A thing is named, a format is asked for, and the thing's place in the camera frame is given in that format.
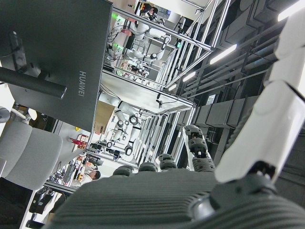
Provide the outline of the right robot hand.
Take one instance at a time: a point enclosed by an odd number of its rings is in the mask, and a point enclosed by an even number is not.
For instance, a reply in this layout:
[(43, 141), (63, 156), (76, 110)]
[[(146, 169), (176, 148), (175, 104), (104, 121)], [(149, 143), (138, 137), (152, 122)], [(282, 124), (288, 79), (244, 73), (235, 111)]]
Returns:
[(47, 229), (302, 229), (305, 211), (275, 181), (305, 121), (305, 3), (280, 13), (277, 61), (234, 141), (213, 165), (193, 126), (190, 169), (126, 169), (79, 188)]

